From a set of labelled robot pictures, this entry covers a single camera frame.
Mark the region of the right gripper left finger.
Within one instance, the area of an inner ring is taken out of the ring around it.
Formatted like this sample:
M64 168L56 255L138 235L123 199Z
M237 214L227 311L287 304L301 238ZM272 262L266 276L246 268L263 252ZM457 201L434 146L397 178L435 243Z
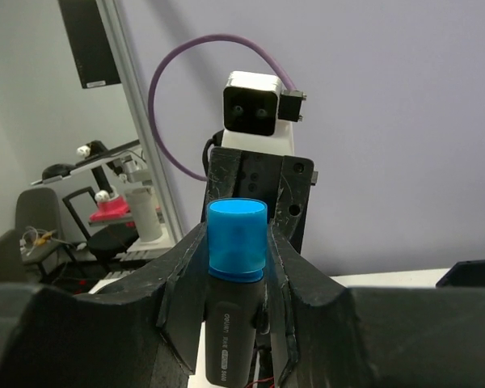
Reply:
M199 224L97 293L0 283L0 387L185 387L196 371L207 271Z

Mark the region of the blue highlighter cap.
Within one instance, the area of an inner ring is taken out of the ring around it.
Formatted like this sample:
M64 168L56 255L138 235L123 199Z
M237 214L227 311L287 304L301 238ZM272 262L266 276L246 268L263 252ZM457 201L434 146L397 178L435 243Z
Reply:
M264 276L268 252L268 207L259 200L227 198L207 206L209 274L233 283Z

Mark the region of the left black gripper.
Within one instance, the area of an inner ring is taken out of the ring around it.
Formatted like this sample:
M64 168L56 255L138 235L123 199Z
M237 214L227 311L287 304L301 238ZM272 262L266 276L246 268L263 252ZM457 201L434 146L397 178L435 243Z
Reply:
M268 220L301 252L310 189L317 180L308 158L215 147L209 157L205 204L225 198L262 201Z

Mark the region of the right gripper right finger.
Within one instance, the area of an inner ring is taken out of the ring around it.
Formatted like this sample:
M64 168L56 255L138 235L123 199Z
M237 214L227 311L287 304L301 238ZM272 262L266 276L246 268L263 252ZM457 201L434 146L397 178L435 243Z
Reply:
M278 387L485 387L485 289L347 288L268 229Z

